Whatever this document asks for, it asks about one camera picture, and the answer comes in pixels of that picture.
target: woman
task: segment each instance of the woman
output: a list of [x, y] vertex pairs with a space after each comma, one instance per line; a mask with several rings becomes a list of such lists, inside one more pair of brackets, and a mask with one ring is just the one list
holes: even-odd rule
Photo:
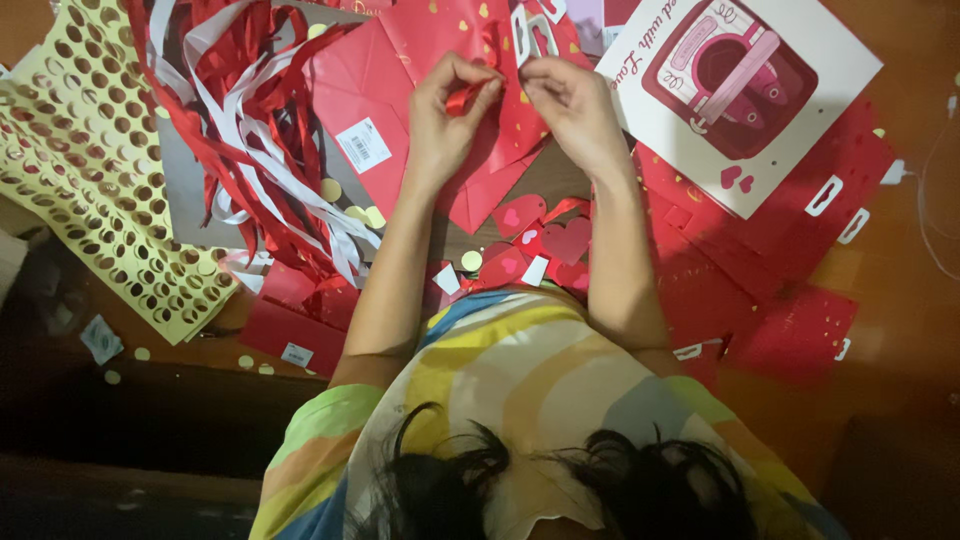
[[[845, 537], [679, 376], [604, 80], [557, 58], [520, 75], [593, 182], [588, 310], [556, 287], [514, 287], [467, 296], [421, 333], [434, 202], [502, 89], [447, 53], [411, 96], [390, 227], [329, 389], [294, 415], [267, 470], [252, 537]], [[484, 85], [449, 117], [463, 83]]]

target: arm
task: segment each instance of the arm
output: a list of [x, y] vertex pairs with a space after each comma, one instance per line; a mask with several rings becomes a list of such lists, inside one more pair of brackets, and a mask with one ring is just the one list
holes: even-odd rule
[[650, 264], [633, 162], [600, 75], [557, 58], [524, 65], [524, 90], [594, 186], [590, 325], [658, 375], [677, 367]]
[[[467, 114], [453, 118], [445, 102], [457, 81], [487, 82]], [[413, 357], [434, 203], [467, 156], [500, 87], [496, 71], [449, 52], [410, 96], [410, 155], [400, 195], [330, 386], [360, 382], [387, 388]]]

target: brown table surface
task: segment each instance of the brown table surface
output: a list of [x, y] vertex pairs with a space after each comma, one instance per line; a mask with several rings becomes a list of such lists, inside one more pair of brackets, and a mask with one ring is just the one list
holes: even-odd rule
[[[0, 0], [12, 9], [12, 0]], [[882, 61], [885, 67], [868, 86], [878, 125], [907, 169], [919, 172], [946, 121], [946, 101], [960, 90], [960, 9], [955, 0], [824, 0]], [[16, 2], [36, 18], [0, 21], [0, 61], [16, 62], [49, 28], [45, 0]], [[960, 236], [960, 122], [954, 123], [930, 165], [927, 204], [940, 229]], [[719, 397], [818, 492], [847, 420], [854, 414], [904, 414], [912, 417], [957, 416], [951, 393], [960, 392], [960, 283], [942, 274], [921, 240], [915, 178], [884, 186], [868, 206], [870, 223], [848, 246], [837, 244], [812, 281], [860, 303], [849, 337], [847, 358], [822, 384], [797, 387], [721, 368]], [[570, 196], [588, 197], [589, 185], [562, 152], [551, 145], [507, 196], [537, 192], [550, 205]], [[500, 239], [491, 220], [474, 236], [443, 219], [437, 221], [433, 254], [459, 260]], [[933, 238], [945, 266], [960, 272], [960, 243]], [[302, 369], [237, 343], [235, 337], [195, 339], [172, 347], [120, 298], [91, 275], [84, 280], [91, 298], [89, 316], [101, 313], [127, 345], [151, 351], [150, 361], [241, 370], [240, 355], [270, 363], [280, 376], [306, 377]], [[252, 296], [238, 292], [214, 320], [222, 328], [240, 328]], [[75, 335], [53, 346], [82, 350]], [[123, 362], [107, 367], [122, 373]]]

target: black hair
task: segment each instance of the black hair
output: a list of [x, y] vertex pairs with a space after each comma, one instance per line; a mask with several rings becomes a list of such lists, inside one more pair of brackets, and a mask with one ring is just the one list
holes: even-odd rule
[[603, 505], [607, 528], [626, 540], [756, 538], [743, 480], [711, 446], [660, 440], [637, 448], [612, 430], [555, 455]]
[[472, 439], [479, 443], [476, 448], [450, 459], [405, 453], [403, 436], [414, 418], [427, 409], [440, 408], [425, 403], [403, 420], [389, 459], [379, 471], [380, 489], [373, 510], [366, 520], [354, 522], [356, 538], [486, 540], [484, 507], [494, 479], [510, 465], [510, 453], [492, 431], [472, 420], [475, 434], [445, 442]]
[[[436, 403], [418, 406], [403, 420], [378, 471], [372, 512], [352, 519], [359, 540], [486, 540], [484, 508], [510, 453], [488, 428], [453, 439], [478, 443], [449, 459], [402, 451], [413, 420]], [[603, 505], [606, 528], [625, 540], [756, 538], [743, 481], [729, 459], [712, 447], [660, 440], [641, 448], [622, 434], [599, 430], [583, 449], [540, 458], [555, 460]]]

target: colorful striped shirt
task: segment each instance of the colorful striped shirt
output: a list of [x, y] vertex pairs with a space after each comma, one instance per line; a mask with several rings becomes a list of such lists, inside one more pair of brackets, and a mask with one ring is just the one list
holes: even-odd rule
[[747, 486], [760, 537], [847, 538], [777, 457], [696, 380], [658, 378], [593, 330], [560, 290], [498, 290], [467, 296], [427, 324], [415, 357], [384, 391], [338, 386], [294, 415], [267, 469], [252, 538], [349, 538], [348, 513], [369, 514], [384, 443], [424, 402], [443, 413], [417, 417], [405, 452], [452, 452], [438, 443], [496, 433], [511, 452], [485, 508], [491, 540], [522, 540], [538, 519], [603, 526], [595, 498], [555, 461], [596, 430], [638, 447], [666, 439], [709, 443]]

